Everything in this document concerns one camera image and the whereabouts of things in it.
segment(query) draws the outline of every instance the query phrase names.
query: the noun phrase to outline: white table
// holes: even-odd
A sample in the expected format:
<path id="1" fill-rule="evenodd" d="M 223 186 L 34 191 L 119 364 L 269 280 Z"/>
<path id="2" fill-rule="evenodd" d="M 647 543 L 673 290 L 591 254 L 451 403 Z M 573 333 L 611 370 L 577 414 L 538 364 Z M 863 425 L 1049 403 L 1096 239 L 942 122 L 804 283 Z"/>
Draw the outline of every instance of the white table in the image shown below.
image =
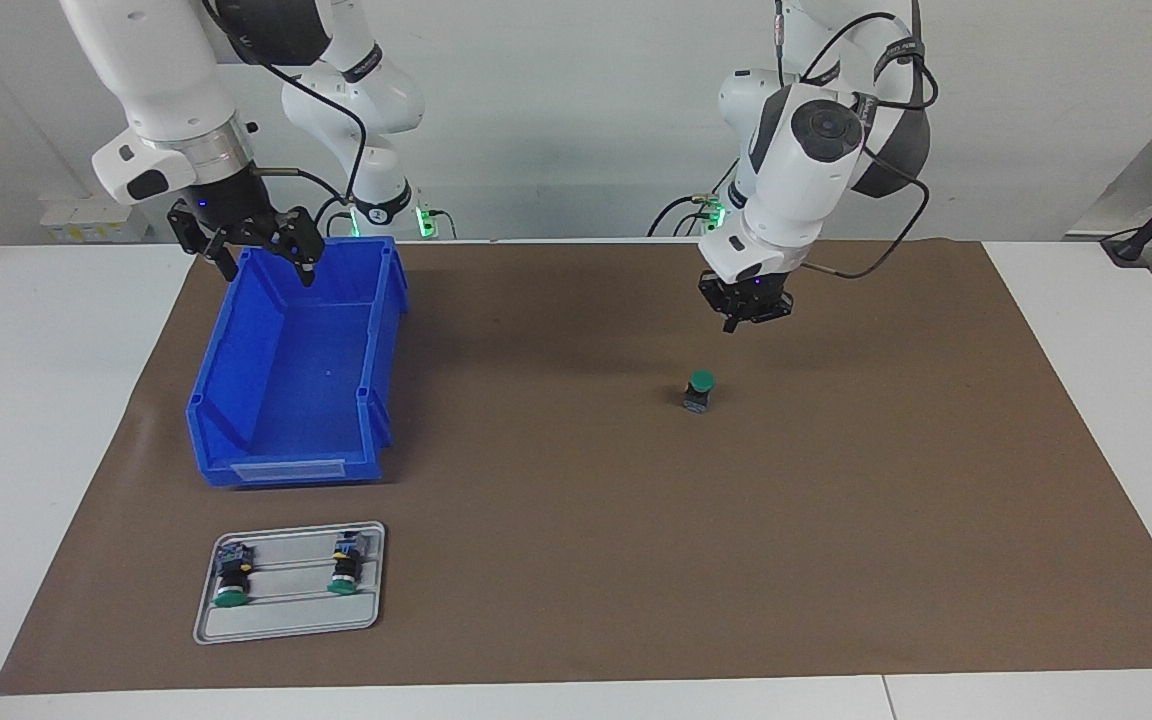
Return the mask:
<path id="1" fill-rule="evenodd" d="M 1152 533 L 1152 278 L 1094 245 L 991 258 Z M 188 259 L 175 247 L 0 247 L 0 666 L 114 433 Z M 0 698 L 0 717 L 1152 717 L 1152 670 L 713 682 L 251 689 Z"/>

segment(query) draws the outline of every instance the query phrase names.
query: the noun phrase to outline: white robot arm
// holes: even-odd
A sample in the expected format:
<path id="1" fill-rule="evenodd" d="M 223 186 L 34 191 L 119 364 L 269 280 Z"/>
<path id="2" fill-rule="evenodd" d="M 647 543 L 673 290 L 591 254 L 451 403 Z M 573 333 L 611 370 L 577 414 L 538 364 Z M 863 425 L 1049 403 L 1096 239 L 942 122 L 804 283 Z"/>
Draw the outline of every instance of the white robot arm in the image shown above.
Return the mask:
<path id="1" fill-rule="evenodd" d="M 795 73 L 786 85 L 772 70 L 737 70 L 723 83 L 719 108 L 741 154 L 723 222 L 700 241 L 710 267 L 700 290 L 726 316 L 723 331 L 790 313 L 785 279 L 846 190 L 884 197 L 918 176 L 929 151 L 918 14 L 918 0 L 787 1 Z M 841 73 L 838 33 L 873 67 Z"/>
<path id="2" fill-rule="evenodd" d="M 229 279 L 237 268 L 227 245 L 249 245 L 283 256 L 296 266 L 301 281 L 310 285 L 324 243 L 305 209 L 280 213 L 270 204 L 252 160 L 248 126 L 238 121 L 237 106 L 220 83 L 218 53 L 209 41 L 209 20 L 200 8 L 230 38 L 243 61 L 311 65 L 306 75 L 317 91 L 335 96 L 369 129 L 401 132 L 416 127 L 424 114 L 420 92 L 411 78 L 382 60 L 355 0 L 60 3 L 84 53 L 128 119 L 127 131 L 92 156 L 97 177 L 124 204 L 180 191 L 182 200 L 168 214 L 180 245 L 206 256 Z M 296 88 L 287 90 L 302 94 Z M 348 156 L 346 167 L 351 169 L 361 129 L 329 106 L 309 109 L 306 103 L 316 99 L 285 97 L 293 122 L 328 143 L 343 162 Z M 404 192 L 408 185 L 397 158 L 380 138 L 371 138 L 363 156 L 347 199 L 364 209 L 371 223 L 386 232 L 397 229 L 394 220 L 411 205 L 414 195 Z M 387 217 L 369 213 L 376 206 L 387 209 Z"/>

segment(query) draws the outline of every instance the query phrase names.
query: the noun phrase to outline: blue bin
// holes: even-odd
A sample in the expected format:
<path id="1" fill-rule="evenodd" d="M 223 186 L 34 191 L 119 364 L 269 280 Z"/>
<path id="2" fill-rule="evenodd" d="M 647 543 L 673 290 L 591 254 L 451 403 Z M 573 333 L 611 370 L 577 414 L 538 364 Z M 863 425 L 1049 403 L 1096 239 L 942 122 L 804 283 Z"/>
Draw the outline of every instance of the blue bin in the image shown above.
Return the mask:
<path id="1" fill-rule="evenodd" d="M 185 417 L 212 486 L 380 478 L 407 278 L 393 238 L 329 238 L 314 286 L 244 250 Z"/>

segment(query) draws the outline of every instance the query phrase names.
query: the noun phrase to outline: metal tray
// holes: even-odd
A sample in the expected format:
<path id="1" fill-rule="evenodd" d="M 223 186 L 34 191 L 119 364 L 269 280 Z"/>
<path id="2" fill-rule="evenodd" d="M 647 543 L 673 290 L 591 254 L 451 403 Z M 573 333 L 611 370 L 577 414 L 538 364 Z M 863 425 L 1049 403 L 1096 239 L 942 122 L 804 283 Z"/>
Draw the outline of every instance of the metal tray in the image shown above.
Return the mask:
<path id="1" fill-rule="evenodd" d="M 335 563 L 332 551 L 338 535 L 343 532 L 358 533 L 364 559 L 358 592 L 349 596 L 326 591 Z M 238 607 L 215 607 L 211 605 L 217 589 L 212 559 L 221 544 L 229 541 L 245 543 L 255 553 L 247 577 L 251 601 Z M 385 526 L 374 521 L 220 536 L 207 556 L 194 639 L 215 644 L 367 628 L 380 614 L 384 558 Z"/>

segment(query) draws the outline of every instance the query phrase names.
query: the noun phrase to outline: brown table surface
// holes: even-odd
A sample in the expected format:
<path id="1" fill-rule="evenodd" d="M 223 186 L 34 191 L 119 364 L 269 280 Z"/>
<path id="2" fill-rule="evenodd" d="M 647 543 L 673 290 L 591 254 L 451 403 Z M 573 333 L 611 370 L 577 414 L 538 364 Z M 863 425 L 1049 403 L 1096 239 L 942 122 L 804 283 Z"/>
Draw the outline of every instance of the brown table surface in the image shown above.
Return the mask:
<path id="1" fill-rule="evenodd" d="M 0 694 L 1152 667 L 1152 539 L 978 245 L 796 273 L 735 336 L 691 247 L 402 256 L 364 487 L 206 486 L 182 409 L 223 285 L 194 270 Z M 196 646 L 220 533 L 348 520 L 389 529 L 374 628 Z"/>

